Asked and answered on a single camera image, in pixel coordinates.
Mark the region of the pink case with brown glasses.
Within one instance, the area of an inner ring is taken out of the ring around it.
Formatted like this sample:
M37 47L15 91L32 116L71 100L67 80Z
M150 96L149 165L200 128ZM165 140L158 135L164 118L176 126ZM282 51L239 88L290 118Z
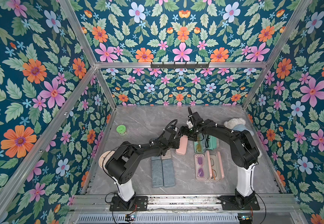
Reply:
M179 148L176 149L176 154L185 155L187 151L187 145L188 145L188 137L186 135L183 135L180 138Z

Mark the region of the grey case with yellow glasses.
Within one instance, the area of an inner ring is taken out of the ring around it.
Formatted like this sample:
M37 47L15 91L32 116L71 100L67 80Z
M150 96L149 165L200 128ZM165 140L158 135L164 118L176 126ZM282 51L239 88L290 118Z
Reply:
M175 186L175 173L173 167L173 161L171 159L162 160L163 168L163 184L164 187Z

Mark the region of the grey case with white glasses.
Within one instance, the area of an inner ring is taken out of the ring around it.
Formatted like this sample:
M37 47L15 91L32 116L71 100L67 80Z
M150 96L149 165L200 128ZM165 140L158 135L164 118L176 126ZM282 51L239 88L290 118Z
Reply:
M160 188L164 186L162 160L151 161L152 187Z

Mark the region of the grey case with black glasses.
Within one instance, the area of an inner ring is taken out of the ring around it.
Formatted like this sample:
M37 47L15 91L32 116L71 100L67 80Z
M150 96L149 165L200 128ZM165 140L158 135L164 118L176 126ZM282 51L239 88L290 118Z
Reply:
M161 156L161 159L162 160L167 160L167 159L171 159L171 158L172 158L172 156L171 156L171 150L168 150L165 154L163 154Z

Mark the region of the grey case with red glasses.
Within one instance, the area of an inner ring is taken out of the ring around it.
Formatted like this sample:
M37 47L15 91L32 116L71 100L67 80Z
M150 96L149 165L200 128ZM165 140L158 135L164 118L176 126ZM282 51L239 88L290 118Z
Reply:
M161 161L162 158L161 158L161 156L153 156L153 157L151 157L151 160L152 161Z

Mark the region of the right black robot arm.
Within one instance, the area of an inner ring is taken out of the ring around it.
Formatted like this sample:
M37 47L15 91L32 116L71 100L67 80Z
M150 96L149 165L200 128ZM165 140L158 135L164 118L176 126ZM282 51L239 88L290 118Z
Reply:
M213 136L230 146L231 158L237 166L237 186L232 201L224 196L218 199L233 208L245 210L258 205L254 190L254 170L258 165L260 150L248 130L237 131L218 124L210 119L202 119L198 112L188 107L187 125L181 127L188 140L197 142L198 136Z

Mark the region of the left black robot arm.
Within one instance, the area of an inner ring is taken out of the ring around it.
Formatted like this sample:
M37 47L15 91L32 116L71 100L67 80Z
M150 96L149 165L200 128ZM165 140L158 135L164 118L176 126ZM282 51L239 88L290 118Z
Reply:
M166 156L170 149L177 149L182 145L181 138L186 128L177 127L177 122L177 119L172 120L157 138L146 144L125 141L100 157L100 167L117 187L117 196L112 199L114 205L126 211L136 208L136 192L131 179L142 160Z

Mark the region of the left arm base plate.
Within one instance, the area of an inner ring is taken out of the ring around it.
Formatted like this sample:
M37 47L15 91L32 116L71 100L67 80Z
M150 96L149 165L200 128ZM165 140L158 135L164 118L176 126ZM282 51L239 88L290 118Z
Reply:
M146 211L147 207L147 196L133 196L128 202L125 202L119 196L114 196L109 211Z

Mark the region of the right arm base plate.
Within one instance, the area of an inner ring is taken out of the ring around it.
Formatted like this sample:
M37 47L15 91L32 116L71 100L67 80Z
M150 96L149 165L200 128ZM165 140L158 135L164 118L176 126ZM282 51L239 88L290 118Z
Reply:
M259 211L261 209L256 196L220 196L218 199L224 211Z

